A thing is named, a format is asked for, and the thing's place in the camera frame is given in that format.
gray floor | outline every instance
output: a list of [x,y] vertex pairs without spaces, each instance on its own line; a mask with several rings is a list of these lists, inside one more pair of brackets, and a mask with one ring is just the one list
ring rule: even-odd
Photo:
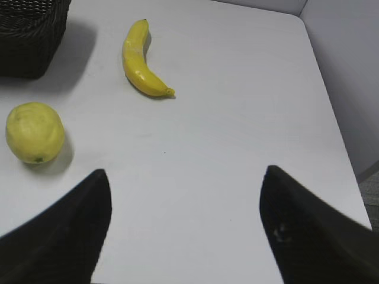
[[372,230],[379,233],[379,172],[359,184]]

yellow lemon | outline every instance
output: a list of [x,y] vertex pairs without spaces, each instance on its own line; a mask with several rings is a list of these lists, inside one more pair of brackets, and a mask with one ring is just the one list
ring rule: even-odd
[[7,118],[7,143],[25,163],[54,159],[65,141],[65,129],[55,110],[41,102],[16,106]]

wicker basket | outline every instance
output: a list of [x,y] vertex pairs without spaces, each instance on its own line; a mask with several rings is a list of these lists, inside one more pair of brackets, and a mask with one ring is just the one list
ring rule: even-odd
[[66,29],[71,0],[0,0],[0,76],[44,75]]

banana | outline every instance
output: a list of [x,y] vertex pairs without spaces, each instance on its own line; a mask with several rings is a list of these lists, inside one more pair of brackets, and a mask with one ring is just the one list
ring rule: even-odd
[[146,65],[143,47],[149,34],[146,19],[136,21],[130,28],[123,45],[123,66],[129,81],[141,92],[154,97],[175,97],[175,91],[167,87]]

white wall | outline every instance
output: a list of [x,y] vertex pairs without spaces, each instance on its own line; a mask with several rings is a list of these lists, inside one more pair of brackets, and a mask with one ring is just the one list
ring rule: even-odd
[[359,179],[379,160],[379,0],[308,0],[301,19]]
[[216,0],[216,1],[299,15],[307,0]]

